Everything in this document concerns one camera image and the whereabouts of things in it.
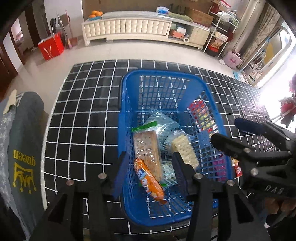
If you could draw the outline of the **person's hand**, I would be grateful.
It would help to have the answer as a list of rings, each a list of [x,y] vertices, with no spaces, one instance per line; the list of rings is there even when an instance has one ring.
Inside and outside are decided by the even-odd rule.
[[[277,200],[273,197],[265,198],[265,207],[270,214],[277,214],[278,211],[291,212],[295,209],[295,199]]]

